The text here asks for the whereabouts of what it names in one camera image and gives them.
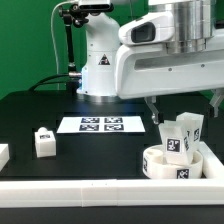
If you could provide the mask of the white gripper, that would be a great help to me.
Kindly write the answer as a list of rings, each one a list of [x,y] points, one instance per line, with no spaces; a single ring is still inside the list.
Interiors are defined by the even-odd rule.
[[[122,99],[145,97],[156,125],[160,113],[155,96],[159,95],[213,89],[209,104],[214,117],[218,116],[224,100],[224,37],[213,37],[204,51],[187,54],[169,55],[164,44],[123,45],[115,65],[117,95]]]

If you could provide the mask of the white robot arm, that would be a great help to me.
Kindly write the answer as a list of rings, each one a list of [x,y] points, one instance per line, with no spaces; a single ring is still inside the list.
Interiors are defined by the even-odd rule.
[[[144,98],[155,122],[161,95],[211,90],[224,101],[224,28],[216,26],[216,0],[148,0],[147,13],[123,26],[105,12],[126,0],[80,0],[87,15],[83,98]]]

